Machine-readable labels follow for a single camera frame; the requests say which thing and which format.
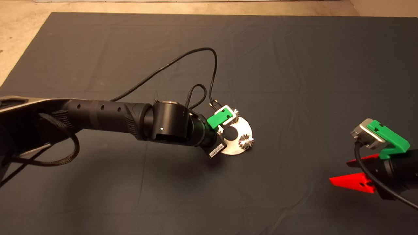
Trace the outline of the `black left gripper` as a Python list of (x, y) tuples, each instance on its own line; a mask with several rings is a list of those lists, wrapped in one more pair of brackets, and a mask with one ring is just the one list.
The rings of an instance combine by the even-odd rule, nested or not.
[(224, 138), (218, 133), (218, 127), (213, 128), (207, 121), (205, 124), (205, 132), (201, 149), (209, 157), (213, 158), (226, 148)]

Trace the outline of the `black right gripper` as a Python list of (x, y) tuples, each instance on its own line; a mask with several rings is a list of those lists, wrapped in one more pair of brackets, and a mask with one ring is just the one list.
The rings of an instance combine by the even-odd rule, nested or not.
[[(379, 154), (361, 157), (361, 162), (380, 182), (396, 194), (417, 189), (418, 151), (392, 155), (389, 159), (380, 159)], [(360, 167), (360, 161), (353, 159), (347, 162), (349, 167)], [(376, 188), (365, 173), (355, 173), (329, 178), (333, 186), (365, 193), (375, 193)]]

